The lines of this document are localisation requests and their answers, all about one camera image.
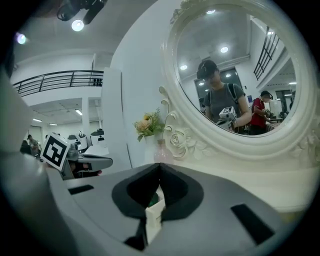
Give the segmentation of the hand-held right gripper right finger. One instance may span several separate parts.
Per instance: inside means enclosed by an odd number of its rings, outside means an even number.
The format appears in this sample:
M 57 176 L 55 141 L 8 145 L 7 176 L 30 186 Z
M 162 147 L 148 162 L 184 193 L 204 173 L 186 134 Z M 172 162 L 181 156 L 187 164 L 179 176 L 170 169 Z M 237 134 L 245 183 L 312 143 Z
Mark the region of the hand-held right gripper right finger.
M 172 164 L 159 168 L 166 207 L 147 256 L 248 256 L 285 225 L 233 181 Z

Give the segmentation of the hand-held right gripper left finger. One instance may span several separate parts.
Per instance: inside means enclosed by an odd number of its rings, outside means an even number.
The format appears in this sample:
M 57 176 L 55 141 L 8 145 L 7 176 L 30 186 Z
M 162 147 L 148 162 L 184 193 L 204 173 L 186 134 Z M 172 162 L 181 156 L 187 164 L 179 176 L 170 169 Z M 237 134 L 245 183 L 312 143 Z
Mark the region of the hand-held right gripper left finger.
M 140 221 L 122 214 L 112 191 L 119 182 L 150 167 L 70 180 L 62 179 L 56 169 L 46 169 L 58 210 L 77 243 L 106 243 L 107 239 L 121 243 L 136 234 Z

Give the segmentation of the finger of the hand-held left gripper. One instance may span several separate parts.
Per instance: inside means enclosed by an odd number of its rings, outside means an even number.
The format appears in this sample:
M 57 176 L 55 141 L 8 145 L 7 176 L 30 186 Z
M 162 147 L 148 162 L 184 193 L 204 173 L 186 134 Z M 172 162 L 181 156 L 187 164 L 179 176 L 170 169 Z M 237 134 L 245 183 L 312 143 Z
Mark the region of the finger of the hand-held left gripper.
M 112 158 L 93 154 L 80 154 L 78 156 L 78 162 L 86 164 L 89 171 L 102 171 L 113 165 Z

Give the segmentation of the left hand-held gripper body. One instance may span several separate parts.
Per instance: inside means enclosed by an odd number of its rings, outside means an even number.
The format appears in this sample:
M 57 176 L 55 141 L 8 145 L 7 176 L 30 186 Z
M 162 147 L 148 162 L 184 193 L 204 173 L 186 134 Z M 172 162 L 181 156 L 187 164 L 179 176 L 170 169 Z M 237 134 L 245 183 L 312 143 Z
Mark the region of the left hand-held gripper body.
M 59 171 L 63 180 L 75 179 L 76 163 L 80 153 L 75 143 L 68 143 L 58 134 L 51 132 L 44 141 L 40 158 L 50 168 Z

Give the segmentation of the small dark green round object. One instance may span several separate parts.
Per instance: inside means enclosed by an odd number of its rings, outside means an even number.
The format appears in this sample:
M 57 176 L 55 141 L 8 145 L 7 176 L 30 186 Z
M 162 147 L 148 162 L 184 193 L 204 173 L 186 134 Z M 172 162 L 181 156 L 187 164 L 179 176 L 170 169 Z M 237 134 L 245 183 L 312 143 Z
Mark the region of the small dark green round object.
M 157 192 L 155 192 L 154 195 L 152 196 L 149 204 L 148 204 L 148 207 L 150 208 L 150 207 L 156 205 L 159 201 L 160 201 L 160 196 L 158 195 Z

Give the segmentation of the person's left hand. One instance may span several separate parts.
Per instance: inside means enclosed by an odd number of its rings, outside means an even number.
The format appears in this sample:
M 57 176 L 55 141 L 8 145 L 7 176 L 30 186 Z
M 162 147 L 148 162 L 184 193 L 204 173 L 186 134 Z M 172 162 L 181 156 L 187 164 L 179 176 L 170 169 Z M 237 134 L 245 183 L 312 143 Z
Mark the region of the person's left hand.
M 89 163 L 71 161 L 69 165 L 75 179 L 96 177 L 102 174 L 101 170 L 92 171 Z

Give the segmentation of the white and black robot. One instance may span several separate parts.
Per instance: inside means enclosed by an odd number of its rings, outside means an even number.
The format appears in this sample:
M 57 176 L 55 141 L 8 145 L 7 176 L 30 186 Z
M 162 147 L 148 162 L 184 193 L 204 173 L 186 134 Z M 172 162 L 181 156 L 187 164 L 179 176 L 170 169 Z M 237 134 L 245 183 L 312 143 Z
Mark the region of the white and black robot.
M 75 135 L 75 143 L 80 153 L 84 153 L 89 148 L 87 136 L 80 130 Z
M 90 141 L 91 146 L 88 148 L 89 154 L 104 157 L 110 153 L 105 139 L 105 133 L 102 128 L 99 128 L 90 134 Z

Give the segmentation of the white vase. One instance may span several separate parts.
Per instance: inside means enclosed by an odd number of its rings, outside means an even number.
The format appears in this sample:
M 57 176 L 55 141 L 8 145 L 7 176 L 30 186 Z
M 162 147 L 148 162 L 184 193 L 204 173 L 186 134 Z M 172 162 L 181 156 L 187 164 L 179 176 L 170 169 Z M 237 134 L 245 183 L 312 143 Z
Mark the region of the white vase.
M 154 156 L 158 148 L 158 141 L 155 135 L 145 136 L 144 139 L 144 163 L 154 163 Z

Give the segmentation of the white ornate dressing table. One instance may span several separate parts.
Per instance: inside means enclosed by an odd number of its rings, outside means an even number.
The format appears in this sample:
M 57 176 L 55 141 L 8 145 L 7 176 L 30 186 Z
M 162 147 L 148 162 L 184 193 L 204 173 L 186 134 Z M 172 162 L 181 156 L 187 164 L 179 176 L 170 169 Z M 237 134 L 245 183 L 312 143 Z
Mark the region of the white ornate dressing table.
M 296 161 L 280 163 L 235 159 L 187 158 L 174 164 L 228 179 L 273 207 L 286 222 L 301 217 L 309 208 L 320 181 L 320 166 L 304 168 Z

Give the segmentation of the orange and yellow flower bouquet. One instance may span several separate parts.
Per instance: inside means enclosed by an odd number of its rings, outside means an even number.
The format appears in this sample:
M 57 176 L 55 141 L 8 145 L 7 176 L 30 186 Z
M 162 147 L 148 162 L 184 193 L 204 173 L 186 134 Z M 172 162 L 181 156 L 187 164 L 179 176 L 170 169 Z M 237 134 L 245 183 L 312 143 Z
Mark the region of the orange and yellow flower bouquet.
M 144 137 L 158 136 L 165 128 L 161 120 L 161 112 L 158 107 L 154 112 L 146 112 L 141 120 L 133 123 L 138 134 L 137 140 L 140 142 Z

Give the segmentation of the pink glass perfume bottle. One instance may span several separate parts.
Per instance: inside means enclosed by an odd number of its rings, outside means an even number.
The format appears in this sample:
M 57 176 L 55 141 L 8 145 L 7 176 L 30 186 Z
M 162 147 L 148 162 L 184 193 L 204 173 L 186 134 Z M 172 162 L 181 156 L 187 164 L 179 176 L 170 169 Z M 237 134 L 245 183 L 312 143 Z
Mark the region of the pink glass perfume bottle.
M 165 164 L 172 164 L 173 163 L 173 154 L 167 148 L 166 142 L 164 139 L 158 139 L 156 150 L 154 153 L 154 162 L 155 163 L 165 163 Z

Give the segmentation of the black balcony railing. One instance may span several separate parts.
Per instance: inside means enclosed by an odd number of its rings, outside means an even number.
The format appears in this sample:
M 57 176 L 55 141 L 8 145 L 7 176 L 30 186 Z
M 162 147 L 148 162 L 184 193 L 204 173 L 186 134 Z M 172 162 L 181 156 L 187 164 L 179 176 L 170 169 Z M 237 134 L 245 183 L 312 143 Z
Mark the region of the black balcony railing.
M 101 87 L 104 72 L 99 70 L 66 70 L 33 76 L 12 87 L 21 97 L 63 88 Z

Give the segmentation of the oval white-framed mirror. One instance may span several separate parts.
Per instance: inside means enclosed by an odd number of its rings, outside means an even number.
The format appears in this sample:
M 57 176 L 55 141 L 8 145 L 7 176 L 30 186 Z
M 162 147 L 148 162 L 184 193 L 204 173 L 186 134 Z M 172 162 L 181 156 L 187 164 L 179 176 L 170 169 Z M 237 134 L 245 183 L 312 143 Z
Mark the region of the oval white-framed mirror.
M 208 7 L 242 7 L 271 25 L 292 57 L 298 89 L 287 120 L 269 135 L 240 136 L 210 122 L 189 102 L 177 78 L 177 46 L 187 24 Z M 320 168 L 320 81 L 306 40 L 288 15 L 267 0 L 193 1 L 180 11 L 162 43 L 166 92 L 177 116 L 203 142 L 247 162 L 279 160 L 292 169 Z

